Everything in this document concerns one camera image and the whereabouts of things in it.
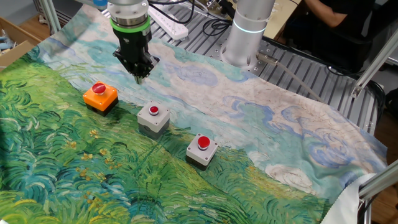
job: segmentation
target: table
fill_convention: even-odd
[[[232,2],[232,0],[229,1],[233,4],[233,7],[236,8],[236,3]],[[297,5],[290,0],[276,0],[274,6],[275,11],[271,13],[267,28],[264,31],[264,36],[275,39],[296,8]]]

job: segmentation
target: gray cable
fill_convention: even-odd
[[[279,66],[283,70],[285,70],[286,73],[288,73],[294,80],[298,81],[298,83],[305,88],[313,97],[315,97],[319,102],[325,103],[314,91],[311,90],[310,87],[308,87],[301,79],[299,79],[293,72],[291,72],[285,65],[282,65],[278,60],[276,60],[273,57],[270,57],[268,55],[265,55],[263,53],[257,52],[256,54],[257,60],[260,60],[262,62],[268,63],[269,65],[272,66]]]
[[[301,79],[299,79],[293,72],[291,72],[285,65],[282,65],[280,62],[277,62],[276,65],[278,65],[280,68],[285,70],[286,73],[288,73],[294,80],[298,81],[302,87],[305,88],[313,97],[315,97],[319,102],[325,103],[314,91],[311,90],[310,87],[308,87]]]

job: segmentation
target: wooden floor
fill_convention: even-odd
[[[20,25],[20,28],[39,38],[41,41],[45,40],[47,37],[50,37],[50,28],[47,24],[39,23],[39,15],[24,22],[22,25]]]
[[[39,23],[39,16],[23,23],[21,28],[30,32],[41,40],[50,36],[47,24]],[[376,127],[375,137],[388,147],[387,163],[391,164],[398,159],[398,120],[389,113],[384,113]],[[380,224],[398,224],[397,190],[389,187],[383,191],[372,206],[372,220]]]

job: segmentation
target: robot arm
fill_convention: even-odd
[[[108,3],[113,32],[120,43],[113,55],[138,84],[159,61],[148,52],[152,38],[148,8],[147,0],[110,0]]]

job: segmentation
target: green ring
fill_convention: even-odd
[[[123,33],[135,33],[135,32],[140,32],[143,31],[145,29],[147,29],[150,26],[150,17],[148,16],[147,21],[145,22],[145,24],[143,24],[142,26],[139,27],[135,27],[135,28],[123,28],[123,27],[119,27],[117,26],[112,19],[111,20],[111,26],[113,29],[119,31],[119,32],[123,32]]]

